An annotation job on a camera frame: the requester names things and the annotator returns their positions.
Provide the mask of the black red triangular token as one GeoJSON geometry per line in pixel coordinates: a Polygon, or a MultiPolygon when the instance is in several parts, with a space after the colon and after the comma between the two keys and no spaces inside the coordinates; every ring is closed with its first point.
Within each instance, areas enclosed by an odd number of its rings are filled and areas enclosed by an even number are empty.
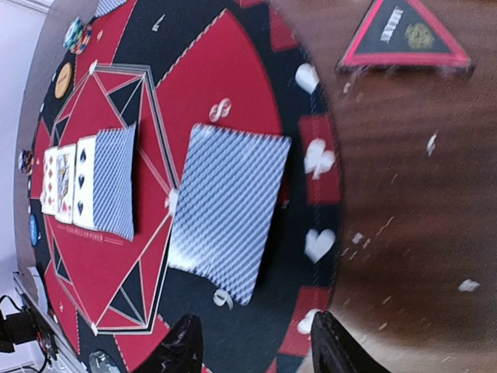
{"type": "Polygon", "coordinates": [[[373,1],[335,70],[391,68],[472,74],[474,63],[441,21],[420,1],[373,1]]]}

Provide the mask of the blue small blind button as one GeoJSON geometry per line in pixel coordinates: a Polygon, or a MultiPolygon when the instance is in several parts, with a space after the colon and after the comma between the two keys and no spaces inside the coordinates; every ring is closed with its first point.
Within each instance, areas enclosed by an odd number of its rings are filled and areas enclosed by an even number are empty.
{"type": "Polygon", "coordinates": [[[38,245],[38,242],[41,240],[41,232],[36,219],[36,216],[30,215],[30,241],[33,247],[38,245]]]}

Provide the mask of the ten of diamonds card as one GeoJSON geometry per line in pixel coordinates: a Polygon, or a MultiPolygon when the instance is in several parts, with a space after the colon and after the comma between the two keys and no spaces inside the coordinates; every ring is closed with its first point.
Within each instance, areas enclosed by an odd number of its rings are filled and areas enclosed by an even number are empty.
{"type": "Polygon", "coordinates": [[[57,211],[57,147],[48,148],[43,155],[43,183],[40,203],[42,212],[55,215],[57,211]]]}

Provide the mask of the poker chip stack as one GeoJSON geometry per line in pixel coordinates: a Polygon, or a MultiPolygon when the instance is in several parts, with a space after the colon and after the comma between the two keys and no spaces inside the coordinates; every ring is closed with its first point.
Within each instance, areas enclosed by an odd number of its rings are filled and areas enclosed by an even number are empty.
{"type": "Polygon", "coordinates": [[[30,176],[33,172],[33,151],[22,149],[18,156],[18,170],[20,173],[30,176]]]}
{"type": "Polygon", "coordinates": [[[72,21],[65,36],[63,48],[72,54],[81,54],[89,44],[92,36],[92,26],[83,23],[79,18],[72,21]]]}

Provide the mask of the queen of hearts card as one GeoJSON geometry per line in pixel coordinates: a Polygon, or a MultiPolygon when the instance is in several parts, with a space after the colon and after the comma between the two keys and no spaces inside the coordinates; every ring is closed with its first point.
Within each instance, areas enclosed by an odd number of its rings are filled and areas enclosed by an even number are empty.
{"type": "Polygon", "coordinates": [[[57,150],[57,210],[55,218],[62,223],[73,222],[76,144],[57,150]]]}

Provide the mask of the three of spades card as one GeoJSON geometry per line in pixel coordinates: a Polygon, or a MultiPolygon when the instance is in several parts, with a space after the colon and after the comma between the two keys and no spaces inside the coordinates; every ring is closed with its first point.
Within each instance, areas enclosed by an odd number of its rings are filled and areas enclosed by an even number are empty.
{"type": "Polygon", "coordinates": [[[73,223],[89,230],[96,229],[93,217],[95,150],[95,135],[78,140],[75,160],[73,223]]]}

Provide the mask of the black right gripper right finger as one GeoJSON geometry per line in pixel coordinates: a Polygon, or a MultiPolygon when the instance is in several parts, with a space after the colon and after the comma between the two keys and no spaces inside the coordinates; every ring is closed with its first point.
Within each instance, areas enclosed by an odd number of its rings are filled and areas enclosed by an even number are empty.
{"type": "Polygon", "coordinates": [[[384,373],[375,361],[329,311],[317,312],[311,324],[314,372],[384,373]]]}

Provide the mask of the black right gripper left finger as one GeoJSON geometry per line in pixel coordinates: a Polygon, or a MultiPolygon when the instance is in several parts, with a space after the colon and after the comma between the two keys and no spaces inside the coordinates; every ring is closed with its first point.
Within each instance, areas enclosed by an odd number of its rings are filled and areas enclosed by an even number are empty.
{"type": "Polygon", "coordinates": [[[184,315],[136,372],[200,373],[203,369],[203,330],[200,317],[184,315]]]}

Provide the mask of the dealt blue playing card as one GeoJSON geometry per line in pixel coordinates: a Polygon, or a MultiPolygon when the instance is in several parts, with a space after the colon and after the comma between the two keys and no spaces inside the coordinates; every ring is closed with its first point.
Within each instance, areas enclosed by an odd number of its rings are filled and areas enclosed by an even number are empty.
{"type": "Polygon", "coordinates": [[[95,17],[105,16],[124,5],[127,0],[98,0],[95,17]]]}

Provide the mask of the orange big blind button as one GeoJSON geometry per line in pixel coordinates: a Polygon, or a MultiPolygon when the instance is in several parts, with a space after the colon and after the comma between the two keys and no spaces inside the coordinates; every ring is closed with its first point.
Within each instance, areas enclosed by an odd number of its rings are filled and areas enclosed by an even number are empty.
{"type": "Polygon", "coordinates": [[[72,63],[65,63],[57,75],[57,79],[54,85],[54,97],[56,99],[61,99],[71,84],[73,76],[73,66],[72,63]]]}

